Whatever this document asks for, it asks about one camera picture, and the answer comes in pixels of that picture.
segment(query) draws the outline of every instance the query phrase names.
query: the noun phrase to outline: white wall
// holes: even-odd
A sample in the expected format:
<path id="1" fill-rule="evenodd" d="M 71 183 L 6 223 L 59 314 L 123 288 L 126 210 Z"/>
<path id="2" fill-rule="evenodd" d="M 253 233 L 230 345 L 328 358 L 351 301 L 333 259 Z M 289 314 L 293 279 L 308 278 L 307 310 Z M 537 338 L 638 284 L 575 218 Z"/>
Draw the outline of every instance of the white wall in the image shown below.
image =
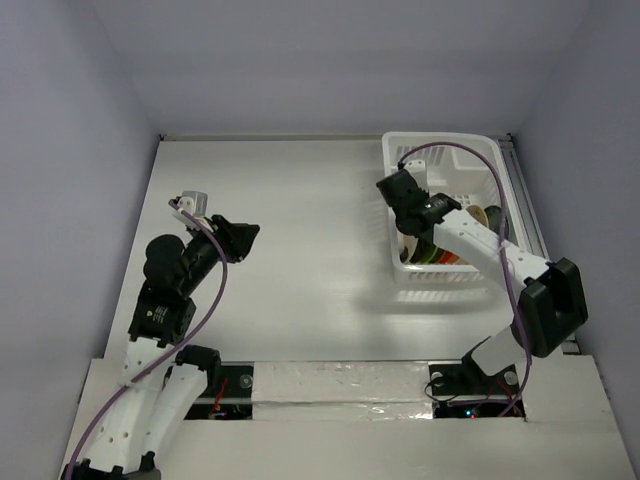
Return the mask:
<path id="1" fill-rule="evenodd" d="M 581 267 L 598 362 L 640 472 L 640 2 L 599 0 L 517 135 L 553 256 Z"/>
<path id="2" fill-rule="evenodd" d="M 163 133 L 512 131 L 589 0 L 93 0 Z"/>
<path id="3" fill-rule="evenodd" d="M 0 476 L 53 479 L 157 136 L 90 3 L 1 3 Z"/>

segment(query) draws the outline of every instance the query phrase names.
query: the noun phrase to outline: white plastic basket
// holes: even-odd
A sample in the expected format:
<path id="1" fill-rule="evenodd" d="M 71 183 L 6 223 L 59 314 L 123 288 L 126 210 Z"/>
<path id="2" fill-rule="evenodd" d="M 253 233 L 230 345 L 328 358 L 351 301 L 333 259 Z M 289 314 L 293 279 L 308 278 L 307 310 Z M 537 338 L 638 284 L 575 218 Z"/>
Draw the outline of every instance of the white plastic basket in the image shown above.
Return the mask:
<path id="1" fill-rule="evenodd" d="M 498 144 L 488 137 L 463 133 L 411 133 L 389 132 L 382 137 L 384 172 L 396 172 L 397 164 L 406 152 L 429 142 L 457 142 L 477 150 L 491 161 L 500 174 L 507 197 L 509 240 L 526 249 L 525 230 L 517 209 L 513 187 Z M 418 184 L 430 193 L 446 193 L 462 204 L 499 205 L 500 198 L 495 180 L 489 169 L 470 153 L 453 147 L 431 147 L 409 157 L 405 169 Z M 389 209 L 389 233 L 394 276 L 402 284 L 429 284 L 474 282 L 484 277 L 471 265 L 406 265 L 400 261 L 402 235 L 395 226 L 395 216 Z"/>

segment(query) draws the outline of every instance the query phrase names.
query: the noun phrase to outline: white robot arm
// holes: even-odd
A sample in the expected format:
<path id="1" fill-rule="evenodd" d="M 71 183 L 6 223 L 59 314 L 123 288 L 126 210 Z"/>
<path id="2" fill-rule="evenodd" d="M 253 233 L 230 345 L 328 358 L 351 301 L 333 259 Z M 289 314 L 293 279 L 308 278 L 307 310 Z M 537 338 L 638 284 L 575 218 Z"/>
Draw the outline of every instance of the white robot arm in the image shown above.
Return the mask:
<path id="1" fill-rule="evenodd" d="M 237 263 L 248 255 L 260 227 L 231 224 L 219 215 L 206 218 L 207 196 L 199 192 L 184 192 L 171 203 L 193 238 L 184 245 L 177 236 L 162 235 L 147 246 L 145 282 L 118 389 L 63 480 L 160 480 L 158 466 L 187 411 L 205 390 L 215 393 L 219 387 L 219 352 L 184 345 L 196 309 L 190 295 L 221 260 L 208 235 L 226 262 Z"/>

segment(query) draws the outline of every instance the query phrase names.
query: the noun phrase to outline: purple cable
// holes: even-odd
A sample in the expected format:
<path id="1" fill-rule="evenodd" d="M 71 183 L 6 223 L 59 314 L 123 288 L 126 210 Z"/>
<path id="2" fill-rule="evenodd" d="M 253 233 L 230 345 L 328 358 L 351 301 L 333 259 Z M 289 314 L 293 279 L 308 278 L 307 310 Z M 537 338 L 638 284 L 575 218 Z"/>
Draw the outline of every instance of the purple cable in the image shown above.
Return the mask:
<path id="1" fill-rule="evenodd" d="M 516 296 L 514 293 L 513 281 L 511 280 L 511 275 L 509 273 L 509 263 L 507 261 L 507 252 L 505 252 L 504 248 L 501 248 L 506 237 L 506 224 L 507 224 L 507 213 L 508 213 L 507 212 L 507 209 L 508 209 L 507 196 L 504 193 L 504 187 L 502 186 L 502 182 L 500 181 L 500 175 L 498 174 L 498 170 L 496 170 L 496 167 L 480 152 L 474 150 L 473 148 L 467 147 L 466 145 L 463 145 L 461 143 L 430 142 L 430 143 L 425 143 L 424 145 L 420 145 L 418 147 L 412 148 L 400 158 L 400 160 L 398 161 L 398 169 L 399 170 L 404 169 L 407 159 L 414 153 L 427 148 L 441 147 L 441 146 L 460 148 L 461 150 L 464 150 L 470 153 L 471 155 L 477 157 L 478 159 L 480 159 L 482 163 L 484 163 L 487 166 L 487 168 L 489 169 L 489 171 L 493 175 L 493 178 L 496 181 L 496 185 L 498 186 L 498 195 L 500 196 L 500 208 L 502 210 L 500 215 L 500 229 L 498 230 L 498 248 L 499 248 L 499 255 L 500 255 L 500 264 L 502 265 L 502 273 L 504 275 L 505 290 L 507 291 L 507 296 L 509 297 L 511 310 L 513 310 L 513 317 L 516 322 L 516 327 L 518 327 L 518 333 L 520 335 L 520 338 L 522 339 L 522 348 L 524 349 L 524 354 L 526 356 L 526 367 L 524 371 L 524 378 L 522 379 L 522 384 L 520 385 L 520 389 L 513 396 L 513 399 L 511 400 L 511 402 L 509 402 L 507 407 L 500 413 L 500 415 L 498 415 L 499 417 L 504 417 L 513 407 L 516 406 L 516 403 L 518 403 L 518 400 L 520 400 L 520 398 L 522 397 L 522 392 L 524 390 L 524 387 L 527 385 L 527 381 L 529 380 L 529 372 L 531 371 L 531 363 L 532 363 L 531 347 L 529 345 L 529 335 L 527 334 L 527 329 L 524 326 L 524 322 L 522 321 L 522 317 L 520 316 L 520 310 L 518 309 L 518 300 L 516 299 Z M 460 402 L 451 402 L 451 404 L 460 405 Z"/>
<path id="2" fill-rule="evenodd" d="M 178 205 L 175 203 L 175 201 L 173 200 L 169 201 L 169 205 L 171 206 L 171 208 L 178 210 Z M 133 377 L 131 379 L 131 383 L 139 382 L 144 377 L 149 375 L 153 370 L 158 368 L 158 366 L 164 363 L 168 358 L 170 358 L 171 356 L 176 354 L 178 351 L 180 351 L 187 343 L 191 341 L 193 337 L 197 335 L 197 333 L 200 330 L 202 330 L 202 327 L 206 325 L 206 323 L 209 321 L 209 319 L 213 315 L 213 312 L 215 312 L 216 308 L 218 307 L 218 304 L 222 299 L 222 294 L 224 293 L 225 286 L 227 285 L 227 276 L 229 273 L 229 266 L 227 264 L 227 257 L 224 251 L 222 250 L 220 243 L 218 243 L 218 241 L 216 240 L 216 237 L 214 237 L 213 234 L 204 225 L 202 225 L 202 223 L 200 223 L 200 221 L 198 221 L 195 217 L 193 217 L 193 215 L 185 211 L 182 211 L 180 213 L 182 213 L 182 215 L 184 215 L 189 220 L 191 220 L 198 227 L 198 229 L 206 235 L 206 237 L 209 239 L 209 241 L 213 244 L 215 249 L 218 251 L 218 255 L 220 255 L 220 260 L 222 262 L 222 280 L 220 281 L 220 288 L 218 289 L 218 294 L 216 295 L 216 298 L 213 300 L 213 304 L 211 304 L 209 311 L 205 314 L 205 316 L 202 318 L 200 323 L 198 323 L 193 328 L 193 330 L 191 330 L 187 335 L 185 335 L 182 341 L 177 343 L 172 349 L 160 355 L 155 361 L 147 365 L 144 368 L 144 370 L 142 370 L 135 377 Z M 78 441 L 78 445 L 76 446 L 75 450 L 71 454 L 71 458 L 69 459 L 69 465 L 64 475 L 64 480 L 72 480 L 73 467 L 76 465 L 76 462 L 80 457 L 80 452 L 82 451 L 85 444 L 87 443 L 87 440 L 89 440 L 89 436 L 91 435 L 91 432 L 96 428 L 96 426 L 98 425 L 98 422 L 105 415 L 105 413 L 109 411 L 109 409 L 120 399 L 120 397 L 122 397 L 122 395 L 124 395 L 124 393 L 127 390 L 129 390 L 128 385 L 123 385 L 118 390 L 116 390 L 116 392 L 111 396 L 111 398 L 109 398 L 109 400 L 106 401 L 106 403 L 100 409 L 100 411 L 98 411 L 98 413 L 93 418 L 93 420 L 91 420 L 91 422 L 89 423 L 89 426 L 80 437 L 80 440 Z"/>

